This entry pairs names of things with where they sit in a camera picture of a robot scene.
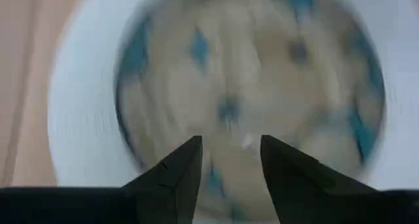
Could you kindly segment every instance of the white bowl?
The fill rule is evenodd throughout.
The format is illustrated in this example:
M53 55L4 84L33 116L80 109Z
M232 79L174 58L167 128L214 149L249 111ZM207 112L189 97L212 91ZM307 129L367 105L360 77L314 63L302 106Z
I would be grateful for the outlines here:
M115 113L119 47L155 0L84 0L56 55L48 133L58 185L121 186L141 174ZM378 189L419 188L419 8L414 0L348 0L369 32L386 87L380 145L360 177Z

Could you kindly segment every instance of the white plate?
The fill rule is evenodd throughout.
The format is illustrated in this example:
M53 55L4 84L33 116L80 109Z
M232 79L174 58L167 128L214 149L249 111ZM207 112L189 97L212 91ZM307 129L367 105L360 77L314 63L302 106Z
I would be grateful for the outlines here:
M152 0L84 0L64 33L50 85L48 133L58 185L121 186L140 171L119 132L114 83L119 47ZM349 0L375 44L386 123L363 181L418 188L419 12L414 0Z

